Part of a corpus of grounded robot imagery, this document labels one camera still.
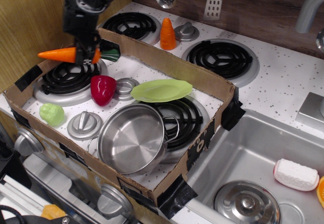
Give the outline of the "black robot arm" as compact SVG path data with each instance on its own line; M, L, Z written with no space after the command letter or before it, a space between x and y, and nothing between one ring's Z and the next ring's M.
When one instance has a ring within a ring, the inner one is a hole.
M74 63L81 65L97 62L95 55L100 43L97 23L99 15L112 1L64 0L63 31L74 37Z

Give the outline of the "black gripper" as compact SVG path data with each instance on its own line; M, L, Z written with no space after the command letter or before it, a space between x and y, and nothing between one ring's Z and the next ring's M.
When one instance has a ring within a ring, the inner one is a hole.
M76 0L64 0L63 31L72 35L75 45L75 63L83 64L84 50L85 64L96 64L98 62L99 33L97 22L99 15L87 13L82 10Z

